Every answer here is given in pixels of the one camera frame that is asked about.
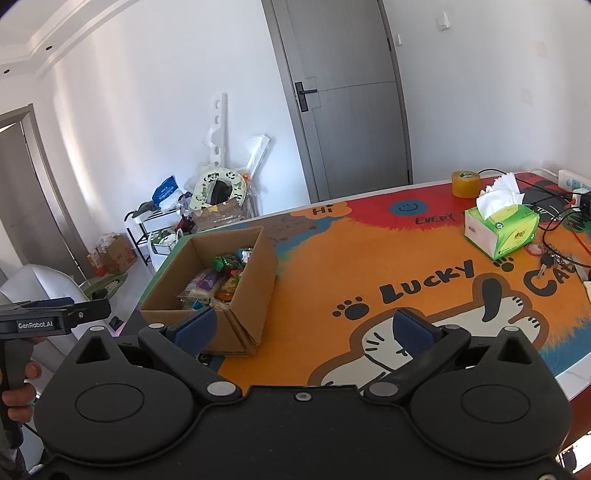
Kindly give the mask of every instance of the colorful table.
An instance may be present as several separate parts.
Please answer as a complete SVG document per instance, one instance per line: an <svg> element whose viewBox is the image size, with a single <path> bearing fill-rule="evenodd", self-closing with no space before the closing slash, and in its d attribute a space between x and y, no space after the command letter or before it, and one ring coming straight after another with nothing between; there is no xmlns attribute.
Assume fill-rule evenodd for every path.
<svg viewBox="0 0 591 480"><path fill-rule="evenodd" d="M519 177L559 192L541 177ZM562 210L561 200L520 185L542 222ZM280 268L257 355L226 358L220 373L242 388L361 387L411 359L392 333L392 315L405 307L477 336L520 327L574 397L591 383L591 304L581 281L570 266L536 278L540 259L525 249L491 261L463 237L463 212L474 205L448 183L430 184L228 227L264 226ZM590 225L574 226L585 242ZM547 240L591 262L568 226Z"/></svg>

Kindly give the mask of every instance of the black door handle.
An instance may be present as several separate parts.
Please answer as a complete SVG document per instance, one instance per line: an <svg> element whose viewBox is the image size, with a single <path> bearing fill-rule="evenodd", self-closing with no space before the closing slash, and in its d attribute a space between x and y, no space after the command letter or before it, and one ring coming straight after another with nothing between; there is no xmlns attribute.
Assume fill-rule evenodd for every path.
<svg viewBox="0 0 591 480"><path fill-rule="evenodd" d="M310 110L308 108L308 100L306 100L306 95L308 95L308 93L318 93L318 90L304 90L304 83L297 82L295 84L295 91L297 92L297 99L300 103L301 111L307 112Z"/></svg>

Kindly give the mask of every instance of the white tissue paper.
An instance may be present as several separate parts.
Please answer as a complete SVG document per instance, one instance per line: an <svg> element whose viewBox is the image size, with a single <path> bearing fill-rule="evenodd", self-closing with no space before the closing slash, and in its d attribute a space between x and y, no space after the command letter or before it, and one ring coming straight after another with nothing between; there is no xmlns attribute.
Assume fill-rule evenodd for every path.
<svg viewBox="0 0 591 480"><path fill-rule="evenodd" d="M497 178L492 187L486 187L476 199L476 205L482 218L486 220L503 208L523 204L524 197L525 194L519 192L515 175L508 173Z"/></svg>

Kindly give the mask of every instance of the green tissue package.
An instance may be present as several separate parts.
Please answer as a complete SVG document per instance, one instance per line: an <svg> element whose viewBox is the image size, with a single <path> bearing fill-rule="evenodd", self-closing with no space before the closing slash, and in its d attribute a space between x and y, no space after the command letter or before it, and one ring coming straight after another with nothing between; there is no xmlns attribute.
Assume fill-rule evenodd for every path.
<svg viewBox="0 0 591 480"><path fill-rule="evenodd" d="M478 207L466 210L465 237L493 260L504 257L535 238L540 216L524 205L512 205L486 220Z"/></svg>

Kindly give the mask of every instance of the door frame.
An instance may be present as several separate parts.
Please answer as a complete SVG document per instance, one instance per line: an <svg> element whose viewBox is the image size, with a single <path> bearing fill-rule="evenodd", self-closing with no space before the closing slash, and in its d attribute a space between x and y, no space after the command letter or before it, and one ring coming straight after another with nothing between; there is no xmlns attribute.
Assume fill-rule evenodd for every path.
<svg viewBox="0 0 591 480"><path fill-rule="evenodd" d="M43 148L43 142L41 141L41 133L37 125L35 110L32 103L0 115L0 129L18 122L22 125L22 133L25 137L27 149L29 150L33 169L35 170L35 174L41 185L41 191L45 196L57 227L64 238L66 247L70 250L72 257L78 264L82 274L86 278L93 278L95 274L86 259L86 256L89 253L88 249L74 225L72 217L66 207L66 203L64 202L57 186L56 178L51 171L47 154L45 148ZM13 245L13 247L21 262L26 263L28 260L24 258L18 245Z"/></svg>
<svg viewBox="0 0 591 480"><path fill-rule="evenodd" d="M400 75L400 67L398 65L398 58L396 55L396 49L394 47L394 39L392 37L392 31L390 29L390 23L388 16L384 8L382 0L376 0L379 6L379 11L382 15L382 22L384 23L384 29L386 37L390 45L390 57L392 58L392 66L394 67L394 76L396 80L396 86L398 89L398 101L400 102L400 112L402 115L402 130L404 135L404 149L406 152L406 162L408 170L408 181L409 184L413 184L413 163L411 156L411 145L410 135L408 132L408 117L406 111L406 104L404 102L404 93L402 91L402 78ZM281 83L283 85L283 91L285 92L285 99L287 100L287 108L290 113L291 123L293 125L295 133L295 141L300 153L301 165L304 170L304 178L306 179L306 185L308 187L308 194L310 195L310 202L319 202L319 193L316 185L316 179L314 178L314 170L312 168L312 160L310 157L310 150L306 141L306 134L304 132L304 125L302 123L300 107L297 101L297 94L294 88L294 82L300 82L304 79L293 79L291 77L289 64L287 63L287 54L285 53L285 46L281 38L281 31L279 29L279 21L277 20L277 14L275 12L275 6L273 0L261 0L262 7L267 18L267 25L269 27L269 33L271 34L271 41L273 43L273 49L275 51L275 58L277 59L277 66L279 67L279 74L281 76Z"/></svg>

